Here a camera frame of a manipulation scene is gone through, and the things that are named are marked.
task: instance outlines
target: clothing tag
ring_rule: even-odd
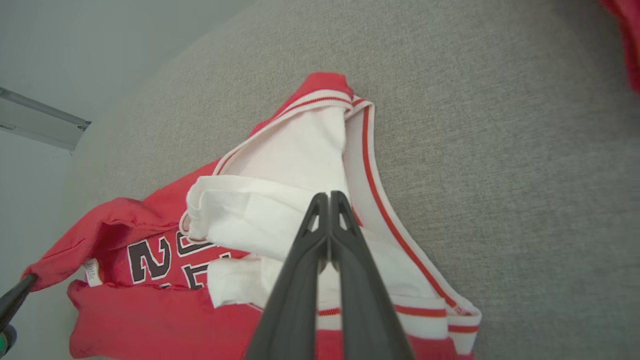
[[[98,261],[96,259],[91,259],[85,262],[83,266],[84,272],[86,273],[86,282],[89,283],[89,286],[102,285],[102,280],[100,280],[100,275],[98,273]]]

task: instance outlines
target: red fabric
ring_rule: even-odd
[[[320,89],[353,95],[344,76],[315,73],[278,112]],[[243,358],[260,311],[246,305],[214,309],[204,287],[206,272],[196,270],[220,256],[246,253],[189,243],[178,230],[187,191],[216,165],[208,164],[144,201],[118,198],[97,206],[25,270],[25,275],[39,276],[33,288],[38,291],[66,279],[85,261],[97,260],[104,284],[89,287],[74,281],[67,291],[79,311],[69,344],[73,357]],[[410,337],[410,342],[418,359],[457,357],[451,339]],[[316,353],[318,359],[342,359],[341,332],[319,331]]]
[[[600,0],[618,18],[631,87],[640,94],[640,1]]]

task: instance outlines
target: gray upholstery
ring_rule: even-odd
[[[66,225],[220,157],[317,70],[376,104],[390,201],[484,313],[477,359],[640,358],[640,96],[596,0],[257,1],[87,130]]]

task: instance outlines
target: green part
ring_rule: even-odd
[[[4,334],[0,334],[0,357],[2,357],[6,353],[7,348],[7,339]]]

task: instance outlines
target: jersey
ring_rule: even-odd
[[[327,94],[340,93],[339,97]],[[344,168],[358,221],[397,240],[424,275],[441,306],[397,307],[417,359],[471,359],[481,313],[459,296],[409,236],[381,187],[373,148],[374,107],[355,97],[344,76],[314,73],[249,138],[287,113],[319,101],[348,102]],[[69,299],[79,311],[70,339],[73,357],[117,359],[242,359],[260,319],[250,304],[212,305],[208,264],[248,253],[195,243],[180,231],[189,189],[202,176],[232,166],[237,149],[154,192],[143,201],[118,198],[97,206],[24,274],[37,274],[32,291],[55,285],[86,267],[86,281],[73,281]],[[321,312],[335,319],[339,309]],[[317,332],[316,358],[341,359],[339,329]]]

